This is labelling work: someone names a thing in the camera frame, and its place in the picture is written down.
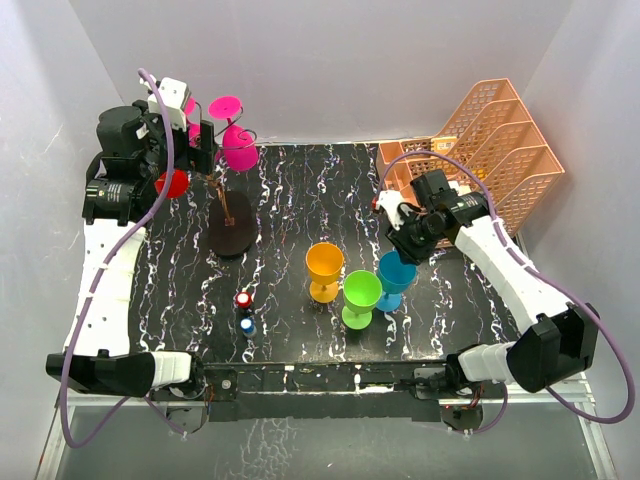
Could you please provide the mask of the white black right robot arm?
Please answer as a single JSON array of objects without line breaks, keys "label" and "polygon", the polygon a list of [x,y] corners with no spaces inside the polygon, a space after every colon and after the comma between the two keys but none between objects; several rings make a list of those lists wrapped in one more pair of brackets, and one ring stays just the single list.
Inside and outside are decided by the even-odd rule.
[{"label": "white black right robot arm", "polygon": [[412,181],[412,205],[396,190],[381,191],[375,207],[386,213],[386,236],[405,264],[429,259],[448,240],[489,280],[516,321],[514,342],[478,344],[448,355],[447,388],[466,397],[483,381],[517,383],[536,393],[591,367],[598,330],[589,308],[536,278],[533,264],[503,228],[485,194],[459,194],[441,170]]}]

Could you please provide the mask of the pink wine glass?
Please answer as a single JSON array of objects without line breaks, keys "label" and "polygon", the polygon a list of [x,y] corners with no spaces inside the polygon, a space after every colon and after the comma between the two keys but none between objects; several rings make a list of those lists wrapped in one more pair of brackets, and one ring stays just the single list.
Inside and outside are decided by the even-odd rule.
[{"label": "pink wine glass", "polygon": [[187,121],[187,160],[194,170],[210,170],[219,150],[214,125],[203,119],[202,106],[193,97],[187,100],[184,112]]},{"label": "pink wine glass", "polygon": [[218,120],[225,120],[226,127],[222,131],[222,143],[217,158],[224,160],[234,172],[246,172],[252,169],[259,160],[255,145],[256,134],[238,124],[243,114],[241,100],[235,96],[222,96],[215,99],[208,108],[209,115]]}]

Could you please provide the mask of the red wine glass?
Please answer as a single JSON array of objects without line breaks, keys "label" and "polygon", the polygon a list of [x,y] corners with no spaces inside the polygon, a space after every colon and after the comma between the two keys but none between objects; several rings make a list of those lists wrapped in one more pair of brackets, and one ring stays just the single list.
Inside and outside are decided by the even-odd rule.
[{"label": "red wine glass", "polygon": [[[167,183],[167,178],[168,178],[167,173],[163,173],[154,182],[154,187],[157,194],[160,194],[163,191],[165,184]],[[189,188],[189,185],[190,185],[189,175],[183,170],[176,169],[173,172],[171,181],[169,182],[169,187],[166,192],[166,197],[168,199],[179,198],[180,196],[186,193],[186,191]]]}]

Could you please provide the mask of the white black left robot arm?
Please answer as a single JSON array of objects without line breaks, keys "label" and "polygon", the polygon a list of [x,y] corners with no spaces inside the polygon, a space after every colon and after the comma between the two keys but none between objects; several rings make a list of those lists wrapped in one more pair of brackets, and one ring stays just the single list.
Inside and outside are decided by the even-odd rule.
[{"label": "white black left robot arm", "polygon": [[146,237],[138,223],[164,187],[167,154],[174,154],[169,193],[179,196],[189,172],[210,172],[214,126],[200,119],[166,130],[158,108],[137,100],[101,113],[96,134],[101,150],[86,172],[85,256],[75,318],[62,352],[48,355],[45,371],[82,394],[141,398],[174,389],[197,398],[207,383],[201,360],[188,352],[132,351],[129,307]]}]

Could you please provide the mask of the blue wine glass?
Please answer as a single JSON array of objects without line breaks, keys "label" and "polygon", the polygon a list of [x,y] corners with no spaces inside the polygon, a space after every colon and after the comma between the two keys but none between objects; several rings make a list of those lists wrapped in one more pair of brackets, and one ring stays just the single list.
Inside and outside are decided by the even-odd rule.
[{"label": "blue wine glass", "polygon": [[379,260],[377,277],[382,285],[382,294],[376,308],[382,312],[397,310],[404,292],[416,278],[417,267],[411,263],[404,263],[399,253],[392,250],[384,254]]}]

